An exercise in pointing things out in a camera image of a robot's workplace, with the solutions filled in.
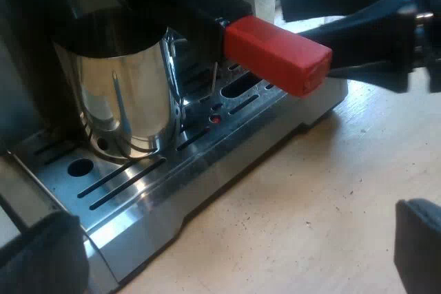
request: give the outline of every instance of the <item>drip tray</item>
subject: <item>drip tray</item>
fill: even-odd
[[[177,139],[153,159],[116,164],[50,132],[33,135],[13,153],[53,200],[80,217],[85,245],[99,250],[121,282],[204,200],[297,126],[338,104],[347,82],[328,79],[304,99],[261,80],[247,89],[217,89],[187,107]]]

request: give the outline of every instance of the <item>chrome surface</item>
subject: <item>chrome surface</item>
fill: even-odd
[[[164,149],[180,125],[170,79],[165,28],[124,10],[102,10],[74,22],[55,44],[79,117],[95,151],[143,158]]]
[[[51,132],[35,134],[12,151],[55,200],[80,216],[117,282],[169,242],[200,203],[347,94],[343,80],[327,79],[303,99],[259,81],[234,86],[238,95],[227,98],[226,71],[219,68],[215,93],[187,108],[181,133],[153,159],[119,165]],[[220,120],[210,120],[214,114]],[[87,164],[83,159],[93,168],[78,166]]]

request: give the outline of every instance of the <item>wooden countertop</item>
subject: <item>wooden countertop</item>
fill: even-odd
[[[441,94],[424,69],[411,77],[407,94],[350,82],[121,293],[404,293],[395,203],[441,203]]]

